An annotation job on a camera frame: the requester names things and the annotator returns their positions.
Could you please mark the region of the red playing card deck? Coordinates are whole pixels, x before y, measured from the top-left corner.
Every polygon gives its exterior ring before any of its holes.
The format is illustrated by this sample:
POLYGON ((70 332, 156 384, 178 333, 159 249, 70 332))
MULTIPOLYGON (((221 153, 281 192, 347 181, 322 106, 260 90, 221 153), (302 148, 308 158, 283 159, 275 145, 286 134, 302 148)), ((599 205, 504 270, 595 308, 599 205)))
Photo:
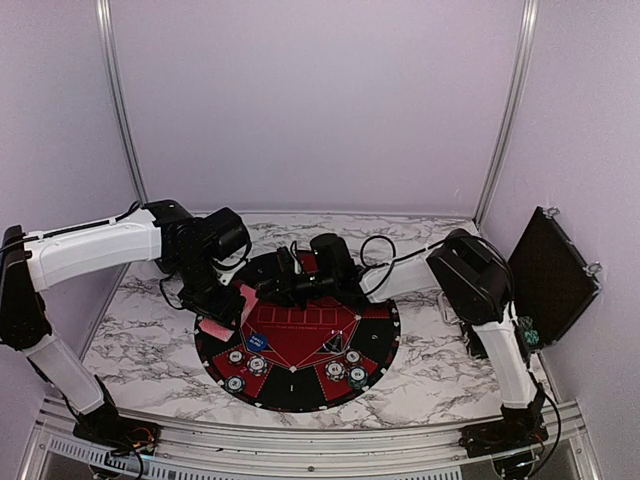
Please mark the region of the red playing card deck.
POLYGON ((237 293, 237 296, 232 300, 230 306, 225 307, 221 313, 214 317, 203 317, 196 322, 199 332, 216 340, 228 342, 245 324, 257 305, 256 291, 245 284, 233 287, 232 290, 237 293))

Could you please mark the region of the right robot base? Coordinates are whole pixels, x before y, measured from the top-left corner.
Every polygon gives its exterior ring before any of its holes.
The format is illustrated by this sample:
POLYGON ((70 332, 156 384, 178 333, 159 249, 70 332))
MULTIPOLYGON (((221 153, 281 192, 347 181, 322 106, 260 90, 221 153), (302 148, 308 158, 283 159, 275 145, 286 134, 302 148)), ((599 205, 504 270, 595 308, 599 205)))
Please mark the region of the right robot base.
POLYGON ((469 458, 491 456, 494 470, 502 478, 524 477, 540 459, 535 448, 544 451, 548 439, 544 421, 527 427, 522 421, 501 419, 462 427, 459 445, 469 458))

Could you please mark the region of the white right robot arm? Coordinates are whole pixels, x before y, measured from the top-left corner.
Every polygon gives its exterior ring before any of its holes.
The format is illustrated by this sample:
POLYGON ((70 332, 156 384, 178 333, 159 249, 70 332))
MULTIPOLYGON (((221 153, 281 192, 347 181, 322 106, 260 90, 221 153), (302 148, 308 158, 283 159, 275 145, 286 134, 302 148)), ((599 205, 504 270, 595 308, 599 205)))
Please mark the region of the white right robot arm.
POLYGON ((335 234, 319 235, 310 245, 316 271, 306 271, 295 254, 287 253, 278 273, 258 282, 259 299, 303 308, 311 299, 330 296, 364 307, 440 288, 457 318, 476 333, 494 368, 506 416, 496 425, 496 440, 515 448, 533 433, 530 413, 541 409, 545 393, 516 334, 512 271, 490 243, 455 229, 431 245, 376 264, 354 260, 335 234))

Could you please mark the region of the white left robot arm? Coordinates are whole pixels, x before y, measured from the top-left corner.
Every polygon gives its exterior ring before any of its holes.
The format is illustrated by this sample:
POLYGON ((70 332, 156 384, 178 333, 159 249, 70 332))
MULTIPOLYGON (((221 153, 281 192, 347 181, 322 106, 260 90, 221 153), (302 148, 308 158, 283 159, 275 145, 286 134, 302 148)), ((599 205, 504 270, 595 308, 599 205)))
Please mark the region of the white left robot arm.
POLYGON ((102 443, 119 444, 126 423, 78 358, 119 271, 156 264, 181 281, 179 308, 233 329, 245 299, 231 278, 251 248, 233 210, 196 216, 175 200, 134 203, 122 214, 57 229, 10 226, 1 236, 1 342, 88 415, 86 426, 102 443))

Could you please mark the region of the red brown poker chip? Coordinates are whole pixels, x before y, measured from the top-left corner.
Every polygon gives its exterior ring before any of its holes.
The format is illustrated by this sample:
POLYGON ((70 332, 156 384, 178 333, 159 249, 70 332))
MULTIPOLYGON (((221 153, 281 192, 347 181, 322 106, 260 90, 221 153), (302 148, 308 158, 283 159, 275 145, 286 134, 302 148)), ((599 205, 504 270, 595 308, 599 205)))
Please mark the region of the red brown poker chip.
POLYGON ((227 361, 230 365, 241 365, 244 361, 245 355, 240 350, 233 350, 228 353, 227 361))
POLYGON ((357 350, 348 350, 344 355, 344 360, 349 365, 358 365, 362 361, 362 356, 357 350))

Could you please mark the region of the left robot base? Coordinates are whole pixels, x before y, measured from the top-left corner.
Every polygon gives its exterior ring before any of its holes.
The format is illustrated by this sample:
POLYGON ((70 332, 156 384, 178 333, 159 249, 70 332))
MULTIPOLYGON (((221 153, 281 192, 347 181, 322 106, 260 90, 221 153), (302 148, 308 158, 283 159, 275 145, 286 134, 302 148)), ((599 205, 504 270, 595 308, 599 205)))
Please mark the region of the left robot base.
POLYGON ((122 416, 105 404, 88 414, 75 414, 73 435, 77 438, 110 447, 115 456, 153 453, 160 432, 157 423, 122 416))

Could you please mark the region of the blue small blind button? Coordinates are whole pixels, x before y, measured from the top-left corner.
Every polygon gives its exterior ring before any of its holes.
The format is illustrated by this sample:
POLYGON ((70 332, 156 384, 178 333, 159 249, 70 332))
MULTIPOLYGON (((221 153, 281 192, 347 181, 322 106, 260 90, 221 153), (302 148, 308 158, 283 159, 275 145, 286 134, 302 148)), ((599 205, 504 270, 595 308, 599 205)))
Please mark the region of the blue small blind button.
POLYGON ((245 345, 250 352, 254 353, 271 351, 271 346, 269 344, 268 338, 260 333, 251 333, 247 337, 245 345))

